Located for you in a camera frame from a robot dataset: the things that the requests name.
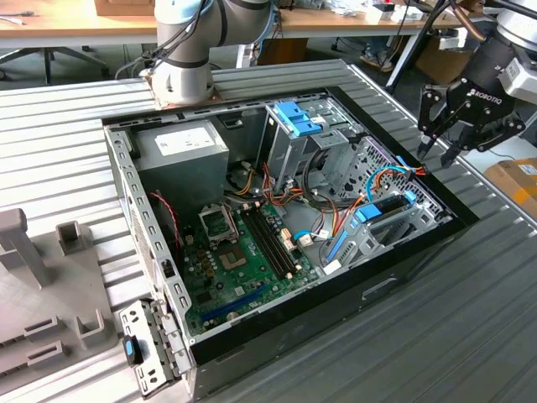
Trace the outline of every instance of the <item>ridged aluminum surface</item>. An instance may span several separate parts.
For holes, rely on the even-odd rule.
[[[415,151],[415,120],[339,60],[215,72],[227,100],[341,86]],[[149,294],[116,198],[99,118],[154,109],[139,80],[3,92],[0,209],[22,207],[29,235],[90,226],[112,311]],[[219,402],[507,402],[537,395],[534,222],[458,162],[426,164],[482,219],[414,282],[219,394]],[[152,401],[181,402],[182,384]],[[0,401],[141,401],[121,345]]]

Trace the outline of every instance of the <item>sticker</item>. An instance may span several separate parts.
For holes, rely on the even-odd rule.
[[[154,141],[164,157],[215,145],[205,128],[191,128],[180,132],[161,134],[155,137]]]
[[[322,116],[315,116],[311,118],[311,122],[315,124],[322,124],[322,123],[326,123],[326,120]]]
[[[341,263],[339,263],[339,260],[332,260],[327,266],[323,267],[323,271],[325,272],[325,275],[331,275],[336,270],[339,270],[341,268]]]
[[[519,168],[523,170],[526,175],[537,175],[537,168],[533,165],[519,165]]]

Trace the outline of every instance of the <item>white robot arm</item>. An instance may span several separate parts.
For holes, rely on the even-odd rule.
[[[174,104],[211,96],[210,48],[257,42],[274,21],[270,0],[157,0],[154,15],[158,45],[165,51],[152,69],[151,84],[161,101]]]

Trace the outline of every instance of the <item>chip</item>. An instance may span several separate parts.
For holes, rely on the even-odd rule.
[[[226,270],[235,269],[247,263],[246,255],[238,243],[219,248],[216,253]]]
[[[209,302],[212,300],[211,293],[209,291],[202,292],[201,294],[198,294],[196,296],[196,299],[199,304],[205,304],[206,302]]]

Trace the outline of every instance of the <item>wooden table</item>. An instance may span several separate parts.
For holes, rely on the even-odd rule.
[[[146,44],[156,42],[156,23],[153,16],[101,17],[96,15],[93,0],[4,0],[0,2],[0,13],[34,11],[34,17],[22,17],[25,25],[20,26],[0,21],[1,48],[37,48],[54,46],[82,46],[99,44]],[[400,30],[410,39],[397,71],[409,54],[417,38],[425,16],[421,21],[404,23]],[[282,10],[284,38],[350,37],[396,35],[399,23],[382,21],[371,24],[363,14],[342,17],[330,10],[293,11]],[[439,28],[458,27],[452,16],[444,16],[436,23]],[[251,46],[241,45],[237,67],[252,63]]]
[[[34,11],[23,26],[0,21],[1,48],[156,42],[153,16],[100,17],[93,0],[2,0],[0,13]]]

